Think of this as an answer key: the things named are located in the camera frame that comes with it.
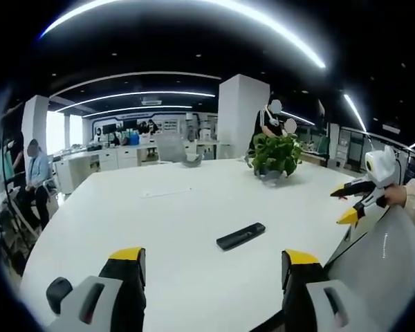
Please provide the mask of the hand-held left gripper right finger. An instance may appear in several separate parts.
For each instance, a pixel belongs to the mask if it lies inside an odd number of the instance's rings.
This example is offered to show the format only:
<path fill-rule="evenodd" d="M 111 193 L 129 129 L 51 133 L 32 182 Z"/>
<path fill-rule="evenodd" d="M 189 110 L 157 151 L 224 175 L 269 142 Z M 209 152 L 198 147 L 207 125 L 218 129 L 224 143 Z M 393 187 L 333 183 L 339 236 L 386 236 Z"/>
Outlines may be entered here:
<path fill-rule="evenodd" d="M 282 252 L 285 331 L 379 331 L 362 300 L 311 254 Z"/>

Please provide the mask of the person's right hand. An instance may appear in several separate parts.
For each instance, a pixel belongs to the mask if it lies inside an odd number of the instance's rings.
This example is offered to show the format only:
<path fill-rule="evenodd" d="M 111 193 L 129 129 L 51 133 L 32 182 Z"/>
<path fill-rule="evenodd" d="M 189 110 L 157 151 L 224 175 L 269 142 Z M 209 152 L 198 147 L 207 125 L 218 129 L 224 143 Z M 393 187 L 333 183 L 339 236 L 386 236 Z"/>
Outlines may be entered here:
<path fill-rule="evenodd" d="M 385 190 L 385 198 L 387 205 L 399 205 L 405 207 L 407 200 L 407 190 L 402 185 L 391 185 Z"/>

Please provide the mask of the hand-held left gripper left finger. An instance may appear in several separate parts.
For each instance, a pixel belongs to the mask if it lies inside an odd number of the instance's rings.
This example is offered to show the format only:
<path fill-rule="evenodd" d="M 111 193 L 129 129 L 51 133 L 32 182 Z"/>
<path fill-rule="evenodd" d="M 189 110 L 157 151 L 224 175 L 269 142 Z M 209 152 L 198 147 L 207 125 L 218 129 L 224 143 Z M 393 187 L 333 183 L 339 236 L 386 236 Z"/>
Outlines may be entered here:
<path fill-rule="evenodd" d="M 97 276 L 77 286 L 64 277 L 54 279 L 46 298 L 56 319 L 47 331 L 142 331 L 146 250 L 126 248 L 113 253 Z"/>

